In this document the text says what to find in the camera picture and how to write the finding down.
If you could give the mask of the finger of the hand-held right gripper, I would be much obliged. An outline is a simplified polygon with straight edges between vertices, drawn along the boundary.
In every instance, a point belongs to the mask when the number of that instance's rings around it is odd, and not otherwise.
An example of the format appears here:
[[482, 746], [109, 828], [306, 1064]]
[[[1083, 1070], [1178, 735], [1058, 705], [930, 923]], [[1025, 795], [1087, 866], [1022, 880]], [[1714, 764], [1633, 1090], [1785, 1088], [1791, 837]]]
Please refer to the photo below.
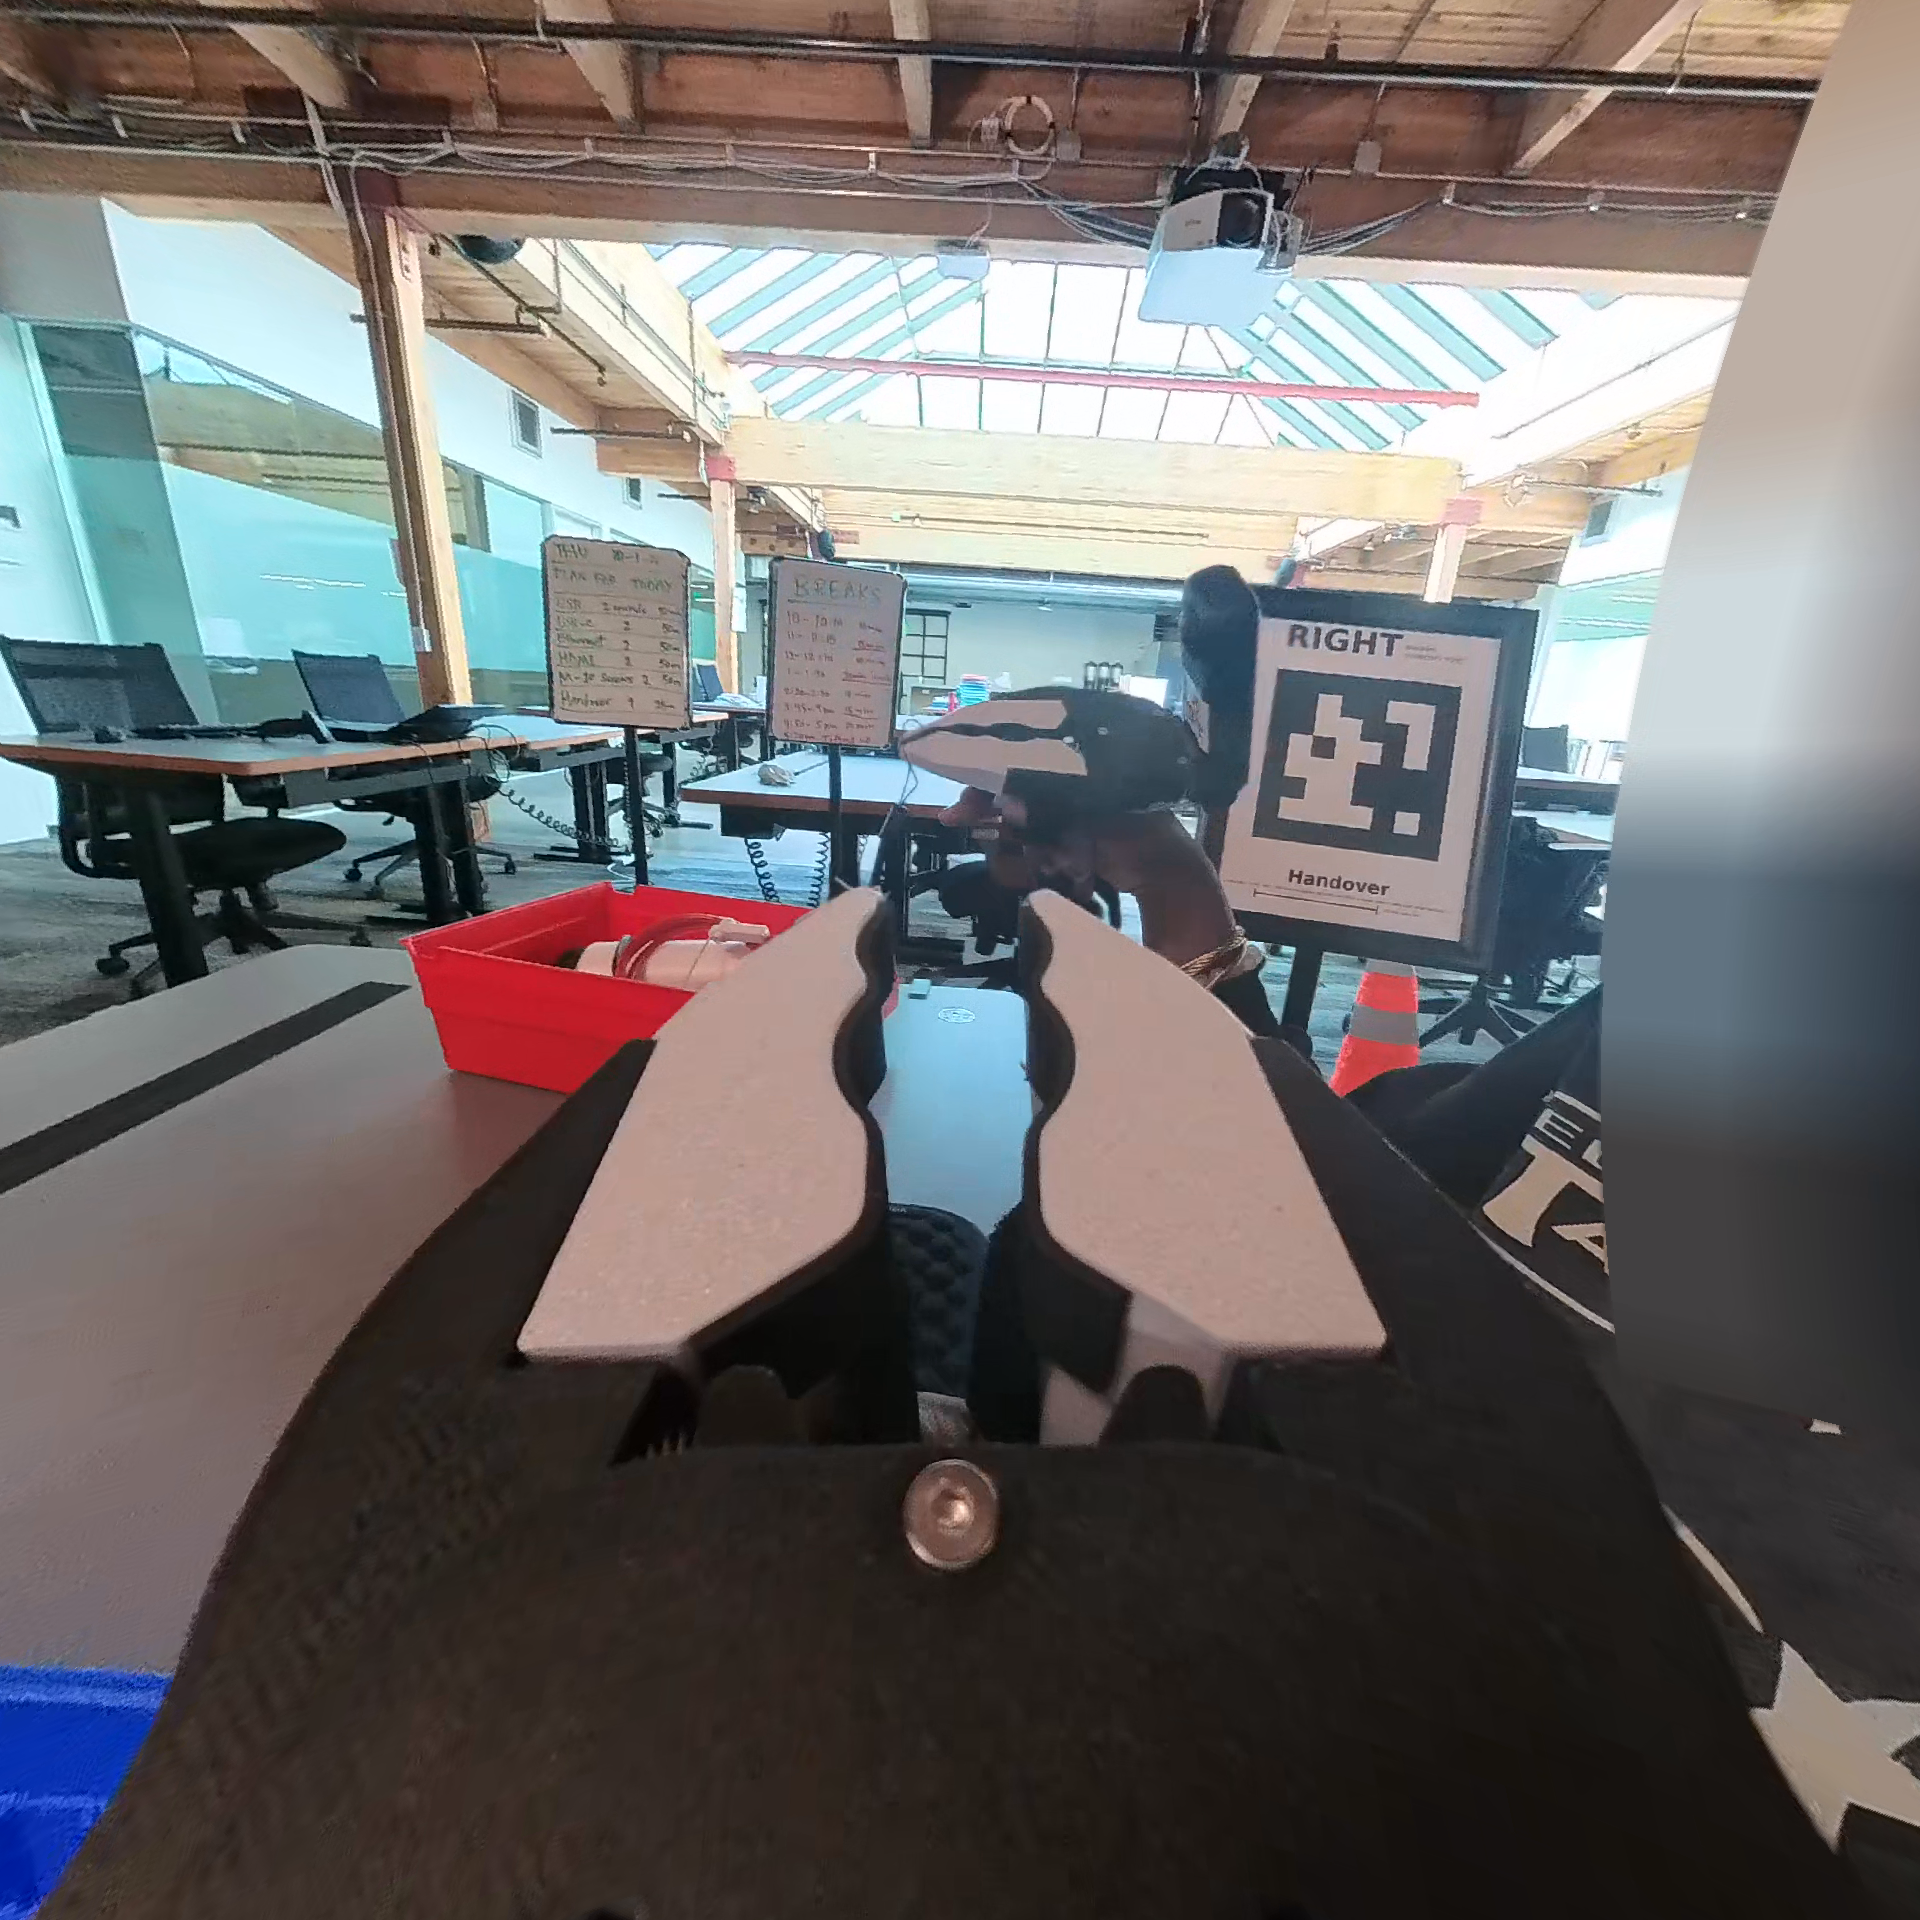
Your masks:
[[968, 704], [906, 732], [906, 752], [930, 752], [944, 741], [985, 738], [997, 746], [1078, 741], [1107, 704], [1096, 685], [1022, 685], [984, 704]]
[[938, 778], [964, 786], [1011, 781], [1083, 781], [1091, 764], [1066, 738], [938, 738]]

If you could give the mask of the black printed shirt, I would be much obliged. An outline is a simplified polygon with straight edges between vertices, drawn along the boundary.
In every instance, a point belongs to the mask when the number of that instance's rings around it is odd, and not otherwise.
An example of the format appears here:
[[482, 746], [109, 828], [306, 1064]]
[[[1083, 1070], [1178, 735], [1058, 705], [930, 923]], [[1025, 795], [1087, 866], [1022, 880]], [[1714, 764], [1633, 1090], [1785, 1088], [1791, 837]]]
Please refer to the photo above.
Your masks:
[[1495, 1055], [1526, 1135], [1472, 1207], [1636, 1440], [1750, 1718], [1878, 1918], [1916, 1918], [1916, 1440], [1656, 1386], [1615, 1348], [1599, 992]]

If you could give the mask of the whiteboard on black stand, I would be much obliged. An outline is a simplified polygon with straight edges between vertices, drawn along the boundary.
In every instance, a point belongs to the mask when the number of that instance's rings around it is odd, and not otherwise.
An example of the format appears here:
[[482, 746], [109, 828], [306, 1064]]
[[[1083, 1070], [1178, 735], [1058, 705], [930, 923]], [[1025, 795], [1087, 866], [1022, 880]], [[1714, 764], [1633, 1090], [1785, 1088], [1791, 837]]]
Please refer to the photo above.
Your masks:
[[619, 732], [630, 870], [649, 883], [639, 735], [693, 726], [693, 563], [680, 550], [545, 535], [542, 616], [555, 723]]
[[776, 558], [767, 597], [767, 726], [774, 741], [875, 754], [899, 732], [906, 578], [819, 558]]

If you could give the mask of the white bottle with black cap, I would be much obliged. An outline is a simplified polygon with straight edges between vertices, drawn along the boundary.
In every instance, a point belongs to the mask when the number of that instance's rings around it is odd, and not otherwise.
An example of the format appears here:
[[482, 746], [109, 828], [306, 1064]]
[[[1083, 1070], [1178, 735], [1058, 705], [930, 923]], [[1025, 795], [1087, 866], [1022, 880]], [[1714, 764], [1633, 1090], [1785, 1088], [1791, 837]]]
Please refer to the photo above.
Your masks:
[[771, 941], [771, 929], [734, 917], [673, 917], [639, 935], [597, 941], [558, 957], [589, 978], [630, 979], [653, 990], [698, 992]]

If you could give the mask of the tag poster on black stand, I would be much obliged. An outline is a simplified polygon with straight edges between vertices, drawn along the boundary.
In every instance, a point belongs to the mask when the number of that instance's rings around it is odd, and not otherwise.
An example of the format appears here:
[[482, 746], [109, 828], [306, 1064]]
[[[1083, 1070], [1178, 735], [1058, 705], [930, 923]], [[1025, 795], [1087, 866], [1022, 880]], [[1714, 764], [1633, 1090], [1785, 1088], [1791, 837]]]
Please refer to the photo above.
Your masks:
[[1538, 630], [1502, 600], [1188, 583], [1204, 747], [1238, 778], [1204, 841], [1243, 931], [1290, 953], [1284, 1025], [1328, 957], [1495, 961]]

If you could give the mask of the red plastic bin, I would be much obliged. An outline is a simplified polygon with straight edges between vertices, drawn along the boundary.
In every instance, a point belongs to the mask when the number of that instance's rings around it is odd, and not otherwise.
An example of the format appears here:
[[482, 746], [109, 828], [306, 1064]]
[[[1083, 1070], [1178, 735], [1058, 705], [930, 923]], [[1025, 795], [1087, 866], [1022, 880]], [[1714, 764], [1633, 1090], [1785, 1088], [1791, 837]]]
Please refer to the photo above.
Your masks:
[[840, 1032], [834, 985], [851, 965], [871, 965], [881, 1001], [851, 1017], [850, 1041], [851, 1090], [869, 1102], [887, 1070], [881, 1028], [899, 1005], [896, 910], [875, 889], [857, 889], [826, 915], [834, 929], [851, 929], [850, 947], [816, 965], [819, 945], [804, 935], [804, 961], [771, 965], [774, 979], [744, 990], [724, 979], [698, 992], [653, 990], [573, 972], [558, 966], [558, 957], [673, 917], [765, 923], [771, 941], [756, 953], [771, 953], [795, 941], [795, 929], [816, 917], [813, 908], [660, 885], [619, 893], [593, 883], [413, 935], [406, 952], [437, 1025], [443, 1064], [453, 1070], [535, 1090], [577, 1090], [619, 1050], [658, 1041], [675, 1090], [707, 1088], [730, 1098], [798, 1090], [810, 1070], [834, 1075]]

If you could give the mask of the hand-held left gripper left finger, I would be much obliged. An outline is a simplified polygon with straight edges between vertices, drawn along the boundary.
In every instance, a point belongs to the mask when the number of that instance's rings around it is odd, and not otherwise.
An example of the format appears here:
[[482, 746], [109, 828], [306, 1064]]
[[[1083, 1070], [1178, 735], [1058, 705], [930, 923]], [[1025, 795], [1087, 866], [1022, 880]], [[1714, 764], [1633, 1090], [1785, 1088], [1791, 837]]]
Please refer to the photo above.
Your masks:
[[886, 1212], [871, 1102], [899, 984], [857, 889], [697, 990], [519, 1329], [530, 1362], [693, 1362], [861, 1247]]

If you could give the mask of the person's right forearm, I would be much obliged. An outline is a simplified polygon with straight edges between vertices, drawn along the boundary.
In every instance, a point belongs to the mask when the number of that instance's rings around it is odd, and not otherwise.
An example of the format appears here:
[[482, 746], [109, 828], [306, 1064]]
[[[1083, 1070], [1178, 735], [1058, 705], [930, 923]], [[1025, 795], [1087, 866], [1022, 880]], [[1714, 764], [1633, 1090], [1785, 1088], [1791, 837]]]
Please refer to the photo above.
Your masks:
[[1328, 1142], [1370, 1126], [1455, 1205], [1490, 1202], [1535, 1162], [1602, 1205], [1602, 985], [1478, 1064], [1392, 1067], [1352, 1098], [1318, 1082], [1308, 1037], [1278, 1024], [1261, 972], [1214, 979], [1212, 995], [1251, 1032], [1265, 1090], [1295, 1140]]

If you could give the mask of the white ceiling projector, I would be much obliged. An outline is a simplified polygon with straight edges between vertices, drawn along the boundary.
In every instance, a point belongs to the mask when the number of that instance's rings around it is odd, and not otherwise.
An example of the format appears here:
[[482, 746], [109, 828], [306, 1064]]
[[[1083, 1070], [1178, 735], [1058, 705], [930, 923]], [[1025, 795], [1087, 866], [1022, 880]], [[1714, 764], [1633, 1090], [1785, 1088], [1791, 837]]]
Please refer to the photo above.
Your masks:
[[1141, 286], [1144, 324], [1249, 330], [1292, 277], [1308, 172], [1209, 159], [1175, 178]]

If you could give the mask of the black office chair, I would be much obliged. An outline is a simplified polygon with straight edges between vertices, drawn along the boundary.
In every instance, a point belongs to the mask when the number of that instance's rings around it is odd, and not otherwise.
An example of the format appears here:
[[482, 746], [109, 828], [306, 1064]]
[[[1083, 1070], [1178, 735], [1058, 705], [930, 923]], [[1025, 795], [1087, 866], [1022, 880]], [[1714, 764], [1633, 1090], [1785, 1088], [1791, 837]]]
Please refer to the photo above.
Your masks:
[[[293, 650], [291, 659], [303, 685], [306, 713], [336, 741], [430, 746], [443, 738], [466, 738], [477, 723], [486, 719], [479, 710], [452, 705], [406, 713], [378, 657], [330, 657]], [[471, 828], [473, 809], [486, 809], [500, 786], [504, 781], [491, 773], [466, 773], [466, 785], [462, 786], [466, 805], [466, 843], [452, 852], [452, 873], [462, 885], [477, 889], [479, 905], [486, 905], [482, 860], [492, 860], [506, 874], [516, 874], [516, 860]], [[424, 795], [428, 791], [395, 791], [370, 800], [346, 800], [343, 809], [406, 819], [406, 828], [414, 829], [424, 819]], [[378, 860], [381, 866], [366, 883], [370, 893], [381, 896], [381, 885], [414, 856], [419, 846], [413, 837], [406, 843], [375, 848], [370, 860]]]
[[[175, 730], [187, 741], [198, 730], [163, 648], [2, 636], [2, 665], [35, 741], [135, 747], [158, 746], [158, 730]], [[98, 957], [98, 972], [129, 979], [131, 995], [205, 978], [205, 952], [216, 945], [235, 957], [285, 952], [287, 935], [371, 945], [359, 923], [287, 910], [273, 898], [280, 874], [343, 848], [341, 829], [273, 809], [229, 812], [219, 773], [172, 762], [56, 762], [48, 773], [62, 866], [80, 880], [142, 889], [146, 935]]]
[[1421, 1001], [1421, 1013], [1433, 1017], [1421, 1050], [1527, 1039], [1551, 1017], [1551, 966], [1599, 952], [1596, 901], [1607, 870], [1611, 843], [1512, 816], [1491, 965], [1459, 995]]

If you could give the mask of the orange striped traffic cone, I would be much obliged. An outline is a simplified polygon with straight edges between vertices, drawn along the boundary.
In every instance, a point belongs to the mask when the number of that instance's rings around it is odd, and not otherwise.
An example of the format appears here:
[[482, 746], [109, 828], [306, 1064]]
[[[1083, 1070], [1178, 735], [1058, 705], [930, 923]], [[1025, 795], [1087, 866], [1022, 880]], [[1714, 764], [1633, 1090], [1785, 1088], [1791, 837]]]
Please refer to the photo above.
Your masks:
[[1368, 961], [1338, 1044], [1331, 1090], [1352, 1098], [1381, 1075], [1421, 1064], [1421, 978], [1415, 965]]

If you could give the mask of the wooden office desk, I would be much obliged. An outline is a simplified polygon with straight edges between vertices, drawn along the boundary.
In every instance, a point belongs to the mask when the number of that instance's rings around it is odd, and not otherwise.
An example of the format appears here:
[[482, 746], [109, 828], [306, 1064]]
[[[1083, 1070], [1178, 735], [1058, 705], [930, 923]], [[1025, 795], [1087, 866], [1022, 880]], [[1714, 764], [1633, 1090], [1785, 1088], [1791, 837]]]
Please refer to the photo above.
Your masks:
[[722, 837], [774, 843], [784, 832], [813, 837], [831, 848], [831, 880], [881, 889], [899, 915], [918, 893], [930, 893], [954, 860], [972, 856], [968, 829], [944, 816], [960, 800], [954, 781], [924, 773], [900, 757], [810, 747], [776, 754], [798, 781], [767, 791], [757, 762], [680, 786], [680, 805], [716, 812]]
[[1572, 773], [1517, 769], [1512, 795], [1515, 816], [1535, 819], [1559, 843], [1611, 848], [1615, 837], [1615, 807], [1615, 781], [1584, 781]]
[[[693, 730], [639, 735], [639, 754], [670, 754], [675, 746], [707, 732], [698, 714]], [[351, 797], [378, 797], [395, 791], [428, 791], [424, 822], [414, 829], [421, 866], [424, 923], [453, 923], [477, 917], [486, 905], [477, 889], [462, 885], [452, 873], [452, 852], [466, 843], [466, 805], [462, 786], [466, 773], [551, 773], [562, 771], [584, 795], [584, 816], [609, 829], [609, 769], [625, 773], [619, 732], [577, 730], [531, 714], [479, 719], [466, 738], [430, 746], [371, 746], [371, 741], [317, 741], [317, 738], [123, 738], [86, 746], [75, 738], [8, 738], [2, 762], [72, 781], [98, 785], [120, 807], [131, 829], [131, 873], [146, 901], [146, 922], [158, 935], [158, 972], [167, 985], [205, 978], [205, 939], [190, 931], [190, 883], [181, 832], [163, 819], [161, 791], [181, 781], [221, 781], [240, 791], [261, 786], [264, 800], [299, 807], [341, 807]]]

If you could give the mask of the person's right hand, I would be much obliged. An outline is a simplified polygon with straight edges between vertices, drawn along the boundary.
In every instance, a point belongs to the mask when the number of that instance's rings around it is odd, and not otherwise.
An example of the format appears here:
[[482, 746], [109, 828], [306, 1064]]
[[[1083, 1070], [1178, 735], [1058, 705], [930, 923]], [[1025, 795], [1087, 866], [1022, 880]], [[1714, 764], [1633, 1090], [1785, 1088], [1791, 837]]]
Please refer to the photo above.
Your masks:
[[1147, 812], [1083, 812], [1069, 828], [1035, 828], [1017, 797], [964, 791], [944, 816], [985, 848], [997, 883], [1025, 893], [1060, 893], [1087, 901], [1096, 893], [1133, 898], [1144, 947], [1214, 990], [1261, 966], [1214, 866], [1185, 822], [1157, 807]]

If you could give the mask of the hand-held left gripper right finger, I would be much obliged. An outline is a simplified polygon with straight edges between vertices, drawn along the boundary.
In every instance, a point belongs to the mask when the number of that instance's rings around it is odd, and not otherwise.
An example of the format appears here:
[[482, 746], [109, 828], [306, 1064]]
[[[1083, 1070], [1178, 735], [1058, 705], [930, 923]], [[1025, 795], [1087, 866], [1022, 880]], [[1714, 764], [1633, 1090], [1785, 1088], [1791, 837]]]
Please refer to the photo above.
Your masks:
[[1376, 1362], [1385, 1322], [1249, 1025], [1058, 893], [1022, 905], [1035, 1117], [1022, 1325], [1046, 1446], [1093, 1446], [1147, 1371], [1204, 1431], [1261, 1362]]

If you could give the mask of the blue bin with tag sticker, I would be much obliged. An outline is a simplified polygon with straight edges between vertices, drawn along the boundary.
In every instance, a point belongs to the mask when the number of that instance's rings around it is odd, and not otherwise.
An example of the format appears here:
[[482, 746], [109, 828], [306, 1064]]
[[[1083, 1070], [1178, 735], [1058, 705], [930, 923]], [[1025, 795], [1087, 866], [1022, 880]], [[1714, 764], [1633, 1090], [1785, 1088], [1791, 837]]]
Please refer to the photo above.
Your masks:
[[2, 1667], [2, 1918], [32, 1918], [114, 1801], [170, 1675]]

